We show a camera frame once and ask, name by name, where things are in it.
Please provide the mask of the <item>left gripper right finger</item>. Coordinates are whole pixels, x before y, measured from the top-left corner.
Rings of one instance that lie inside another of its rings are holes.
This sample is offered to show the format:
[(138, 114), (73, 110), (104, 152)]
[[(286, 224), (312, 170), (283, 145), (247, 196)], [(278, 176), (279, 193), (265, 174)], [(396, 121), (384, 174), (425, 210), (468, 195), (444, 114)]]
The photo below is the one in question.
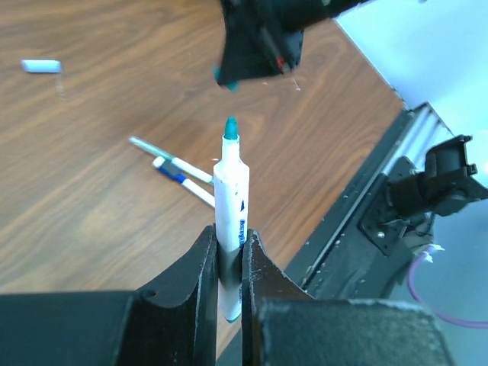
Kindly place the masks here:
[(242, 249), (242, 363), (279, 365), (293, 352), (290, 314), (295, 303), (313, 298), (269, 257), (257, 230), (248, 231)]

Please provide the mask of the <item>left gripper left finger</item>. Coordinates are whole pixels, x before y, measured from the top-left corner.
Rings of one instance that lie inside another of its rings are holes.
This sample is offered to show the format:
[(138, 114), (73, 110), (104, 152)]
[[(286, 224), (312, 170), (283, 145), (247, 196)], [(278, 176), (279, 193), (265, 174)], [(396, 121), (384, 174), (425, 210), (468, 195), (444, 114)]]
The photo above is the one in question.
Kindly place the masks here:
[(121, 343), (123, 365), (214, 365), (217, 241), (206, 226), (191, 248), (138, 289)]

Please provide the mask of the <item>teal marker cap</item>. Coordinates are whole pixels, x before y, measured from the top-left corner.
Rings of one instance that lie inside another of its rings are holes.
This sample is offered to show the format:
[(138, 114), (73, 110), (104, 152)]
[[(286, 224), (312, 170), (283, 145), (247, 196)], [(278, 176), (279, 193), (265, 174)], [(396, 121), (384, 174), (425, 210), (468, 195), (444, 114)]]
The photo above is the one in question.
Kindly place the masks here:
[(228, 76), (219, 66), (213, 68), (213, 77), (216, 83), (220, 87), (225, 87), (232, 92), (236, 92), (239, 87), (239, 81), (233, 80), (231, 76)]

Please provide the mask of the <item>green pen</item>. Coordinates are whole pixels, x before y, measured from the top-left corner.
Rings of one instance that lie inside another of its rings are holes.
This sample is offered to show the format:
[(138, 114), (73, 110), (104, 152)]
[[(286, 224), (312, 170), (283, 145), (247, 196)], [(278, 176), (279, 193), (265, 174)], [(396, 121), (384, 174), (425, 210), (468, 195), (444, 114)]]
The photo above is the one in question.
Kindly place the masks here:
[(159, 147), (146, 142), (145, 140), (142, 140), (136, 136), (131, 136), (129, 138), (129, 142), (146, 153), (149, 153), (155, 157), (162, 157), (165, 160), (168, 160), (170, 163), (172, 163), (174, 166), (181, 169), (183, 172), (188, 173), (189, 175), (193, 176), (194, 178), (197, 178), (198, 180), (206, 184), (209, 185), (214, 184), (213, 177), (210, 174), (190, 164), (189, 162), (186, 162), (185, 160), (173, 156), (169, 152), (166, 152), (165, 150), (162, 150)]

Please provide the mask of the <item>blue white marker pen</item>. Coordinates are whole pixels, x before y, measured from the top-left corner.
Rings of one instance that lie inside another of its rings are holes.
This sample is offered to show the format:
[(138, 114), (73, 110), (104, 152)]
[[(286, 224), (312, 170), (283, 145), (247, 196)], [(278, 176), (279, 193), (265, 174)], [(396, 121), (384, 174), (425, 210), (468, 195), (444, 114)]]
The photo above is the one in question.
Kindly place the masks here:
[(212, 208), (215, 208), (215, 198), (212, 194), (204, 190), (201, 186), (193, 182), (191, 179), (186, 178), (182, 183), (181, 186), (186, 188), (190, 191), (193, 195), (201, 199), (207, 205)]

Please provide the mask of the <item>teal white marker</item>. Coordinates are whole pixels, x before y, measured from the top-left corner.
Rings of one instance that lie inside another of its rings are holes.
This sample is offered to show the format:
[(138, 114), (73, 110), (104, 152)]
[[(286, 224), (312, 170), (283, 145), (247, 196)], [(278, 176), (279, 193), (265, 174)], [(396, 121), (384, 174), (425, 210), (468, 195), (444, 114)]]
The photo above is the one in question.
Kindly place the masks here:
[(221, 159), (213, 167), (218, 304), (227, 322), (242, 312), (242, 248), (247, 240), (250, 169), (240, 157), (238, 122), (227, 118)]

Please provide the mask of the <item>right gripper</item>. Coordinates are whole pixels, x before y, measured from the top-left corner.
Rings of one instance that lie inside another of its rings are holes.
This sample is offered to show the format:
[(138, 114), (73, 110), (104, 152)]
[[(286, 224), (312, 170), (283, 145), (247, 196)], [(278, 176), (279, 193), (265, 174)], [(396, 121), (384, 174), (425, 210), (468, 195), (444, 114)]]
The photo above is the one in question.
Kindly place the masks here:
[(303, 29), (364, 4), (359, 0), (222, 1), (219, 67), (233, 80), (270, 78), (300, 64)]

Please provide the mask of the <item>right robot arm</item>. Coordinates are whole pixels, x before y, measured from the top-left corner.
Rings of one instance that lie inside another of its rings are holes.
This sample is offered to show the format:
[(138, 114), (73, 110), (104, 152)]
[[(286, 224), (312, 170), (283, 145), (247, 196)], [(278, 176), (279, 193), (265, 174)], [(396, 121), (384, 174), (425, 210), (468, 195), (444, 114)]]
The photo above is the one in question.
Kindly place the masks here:
[[(222, 1), (226, 38), (216, 80), (230, 87), (247, 79), (291, 73), (300, 65), (303, 33), (322, 21), (357, 8), (360, 1)], [(460, 135), (431, 148), (425, 169), (387, 183), (366, 213), (379, 224), (407, 221), (430, 212), (450, 216), (487, 198), (487, 188), (474, 179), (477, 167), (467, 161)]]

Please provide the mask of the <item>lilac pen cap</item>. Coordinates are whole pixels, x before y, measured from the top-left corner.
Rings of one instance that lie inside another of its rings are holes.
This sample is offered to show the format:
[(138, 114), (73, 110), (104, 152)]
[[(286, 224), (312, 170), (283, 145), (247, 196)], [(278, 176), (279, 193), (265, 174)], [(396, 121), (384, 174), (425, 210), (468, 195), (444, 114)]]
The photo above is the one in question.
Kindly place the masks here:
[(59, 74), (62, 72), (62, 64), (53, 59), (23, 59), (22, 69), (28, 73)]

